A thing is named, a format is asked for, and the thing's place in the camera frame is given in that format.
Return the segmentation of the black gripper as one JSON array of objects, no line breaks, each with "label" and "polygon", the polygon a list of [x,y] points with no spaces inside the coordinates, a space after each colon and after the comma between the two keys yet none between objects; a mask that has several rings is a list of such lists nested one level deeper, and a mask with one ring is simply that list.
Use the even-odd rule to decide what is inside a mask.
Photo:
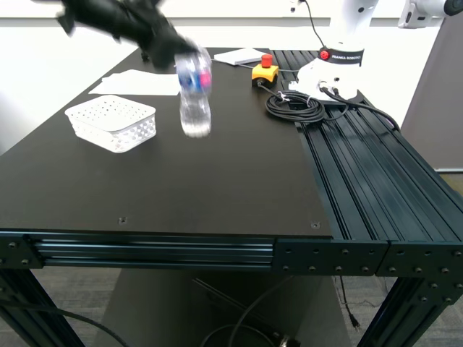
[{"label": "black gripper", "polygon": [[183,38],[171,23],[157,10],[143,16],[148,23],[150,35],[141,45],[143,58],[151,62],[155,69],[168,69],[176,56],[186,56],[198,52],[198,46]]}]

